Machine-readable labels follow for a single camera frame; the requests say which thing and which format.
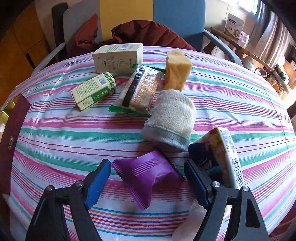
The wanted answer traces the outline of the blue tissue packet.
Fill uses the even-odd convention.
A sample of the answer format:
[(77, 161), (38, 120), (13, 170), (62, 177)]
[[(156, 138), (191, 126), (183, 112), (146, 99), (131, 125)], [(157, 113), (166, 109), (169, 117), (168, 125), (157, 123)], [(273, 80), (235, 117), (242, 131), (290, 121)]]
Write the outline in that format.
[(233, 189), (244, 186), (241, 164), (229, 129), (211, 129), (188, 146), (188, 153), (211, 180)]

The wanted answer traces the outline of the purple snack packet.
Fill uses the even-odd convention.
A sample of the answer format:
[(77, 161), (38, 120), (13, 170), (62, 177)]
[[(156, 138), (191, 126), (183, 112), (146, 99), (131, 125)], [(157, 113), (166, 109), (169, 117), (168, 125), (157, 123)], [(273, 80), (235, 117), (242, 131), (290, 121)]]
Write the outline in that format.
[(185, 178), (162, 153), (152, 151), (131, 159), (118, 159), (112, 168), (126, 183), (133, 200), (141, 210), (149, 208), (156, 186), (180, 186)]

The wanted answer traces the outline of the green white small carton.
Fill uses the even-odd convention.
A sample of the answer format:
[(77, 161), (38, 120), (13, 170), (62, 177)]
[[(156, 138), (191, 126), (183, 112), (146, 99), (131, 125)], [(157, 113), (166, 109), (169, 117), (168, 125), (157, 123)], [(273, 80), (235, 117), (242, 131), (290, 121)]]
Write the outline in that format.
[(75, 87), (71, 90), (71, 95), (79, 110), (85, 111), (115, 92), (115, 79), (107, 71)]

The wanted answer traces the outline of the green snack bar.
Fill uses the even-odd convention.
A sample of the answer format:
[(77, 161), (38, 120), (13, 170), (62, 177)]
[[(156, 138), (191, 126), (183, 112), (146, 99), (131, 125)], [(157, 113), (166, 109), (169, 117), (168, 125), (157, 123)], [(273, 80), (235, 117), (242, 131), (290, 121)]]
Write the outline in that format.
[(108, 111), (149, 118), (152, 101), (165, 70), (136, 64), (133, 68), (132, 76)]

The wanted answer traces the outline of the yellow sponge piece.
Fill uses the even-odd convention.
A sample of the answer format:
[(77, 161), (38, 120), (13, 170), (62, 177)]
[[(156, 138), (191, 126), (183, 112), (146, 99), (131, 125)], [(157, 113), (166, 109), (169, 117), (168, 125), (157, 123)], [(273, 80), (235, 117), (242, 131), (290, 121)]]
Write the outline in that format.
[(183, 90), (192, 68), (190, 59), (180, 50), (166, 54), (166, 72), (164, 90)]

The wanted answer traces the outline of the white tall carton box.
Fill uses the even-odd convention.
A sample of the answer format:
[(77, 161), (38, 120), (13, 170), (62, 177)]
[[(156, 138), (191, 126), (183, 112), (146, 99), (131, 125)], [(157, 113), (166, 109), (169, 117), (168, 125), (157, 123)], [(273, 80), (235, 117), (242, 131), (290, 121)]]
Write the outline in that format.
[(104, 45), (92, 53), (98, 73), (133, 73), (134, 65), (143, 64), (143, 44)]

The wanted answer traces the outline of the gold tin box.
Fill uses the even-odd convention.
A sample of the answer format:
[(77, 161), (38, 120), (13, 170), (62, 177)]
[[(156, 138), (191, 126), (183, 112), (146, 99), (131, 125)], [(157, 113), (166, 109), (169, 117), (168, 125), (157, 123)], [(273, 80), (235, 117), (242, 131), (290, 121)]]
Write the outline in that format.
[(6, 124), (8, 122), (8, 119), (18, 101), (20, 98), (20, 95), (15, 97), (11, 102), (8, 103), (8, 105), (4, 108), (3, 111), (1, 111), (1, 119), (0, 119), (0, 140), (2, 139), (4, 129), (6, 127)]

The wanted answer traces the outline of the wooden side desk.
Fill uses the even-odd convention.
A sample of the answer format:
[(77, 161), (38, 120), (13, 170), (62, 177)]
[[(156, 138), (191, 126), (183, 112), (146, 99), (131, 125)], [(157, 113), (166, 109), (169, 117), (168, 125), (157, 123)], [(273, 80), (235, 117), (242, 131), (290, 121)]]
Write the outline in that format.
[(287, 94), (291, 91), (291, 88), (288, 84), (284, 82), (284, 80), (280, 77), (280, 73), (278, 70), (276, 70), (276, 67), (271, 67), (269, 64), (267, 64), (265, 61), (263, 61), (261, 58), (253, 54), (253, 48), (250, 46), (250, 44), (243, 43), (240, 40), (235, 39), (234, 37), (231, 37), (227, 35), (226, 33), (217, 30), (213, 27), (210, 27), (210, 32), (216, 36), (217, 38), (222, 38), (223, 40), (226, 40), (229, 44), (233, 45), (235, 47), (235, 54), (242, 58), (244, 55), (249, 56), (252, 58), (252, 60), (257, 61), (261, 65), (265, 67), (265, 69), (268, 70), (267, 74), (272, 73), (274, 75), (274, 78), (276, 80), (276, 83), (280, 86), (280, 89), (283, 89)]

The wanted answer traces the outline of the wooden wardrobe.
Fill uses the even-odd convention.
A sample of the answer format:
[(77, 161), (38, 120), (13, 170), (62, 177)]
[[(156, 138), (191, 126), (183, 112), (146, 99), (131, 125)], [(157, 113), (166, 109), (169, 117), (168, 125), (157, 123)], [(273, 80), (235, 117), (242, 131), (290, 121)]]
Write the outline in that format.
[(49, 52), (32, 2), (16, 17), (1, 39), (1, 104), (18, 84), (31, 76), (33, 66), (41, 63)]

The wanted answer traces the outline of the dark red jacket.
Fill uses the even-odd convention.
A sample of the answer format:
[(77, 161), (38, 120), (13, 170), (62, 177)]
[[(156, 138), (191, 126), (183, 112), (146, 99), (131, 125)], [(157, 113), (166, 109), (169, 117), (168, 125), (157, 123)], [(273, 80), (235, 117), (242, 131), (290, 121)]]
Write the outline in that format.
[(133, 20), (117, 25), (111, 30), (112, 38), (95, 42), (98, 31), (98, 15), (94, 14), (77, 31), (68, 58), (91, 53), (104, 45), (142, 43), (144, 46), (173, 47), (194, 50), (185, 39), (159, 23)]

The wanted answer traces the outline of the white product box on desk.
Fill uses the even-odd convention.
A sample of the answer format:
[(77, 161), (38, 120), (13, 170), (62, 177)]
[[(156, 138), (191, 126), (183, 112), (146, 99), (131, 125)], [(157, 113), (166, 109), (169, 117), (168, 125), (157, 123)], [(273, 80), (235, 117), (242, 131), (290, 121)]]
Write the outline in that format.
[(243, 26), (244, 26), (244, 20), (241, 20), (240, 18), (232, 14), (228, 14), (224, 33), (226, 35), (234, 37), (235, 39), (239, 39)]

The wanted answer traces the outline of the pink patterned curtain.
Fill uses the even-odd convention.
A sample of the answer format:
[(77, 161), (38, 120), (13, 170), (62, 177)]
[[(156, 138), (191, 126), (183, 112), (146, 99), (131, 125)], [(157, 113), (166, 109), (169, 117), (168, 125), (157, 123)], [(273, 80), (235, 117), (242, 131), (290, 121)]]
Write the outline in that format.
[(280, 64), (292, 45), (292, 37), (278, 16), (263, 1), (258, 2), (251, 40), (253, 54), (271, 67)]

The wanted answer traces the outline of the black rolled mat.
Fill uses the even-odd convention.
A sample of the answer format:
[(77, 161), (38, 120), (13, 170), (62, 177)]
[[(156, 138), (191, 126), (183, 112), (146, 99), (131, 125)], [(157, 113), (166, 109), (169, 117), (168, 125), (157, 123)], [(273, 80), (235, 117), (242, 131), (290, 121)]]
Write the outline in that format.
[(52, 8), (52, 21), (56, 47), (58, 47), (61, 44), (65, 44), (63, 14), (67, 9), (68, 4), (66, 2), (56, 4)]

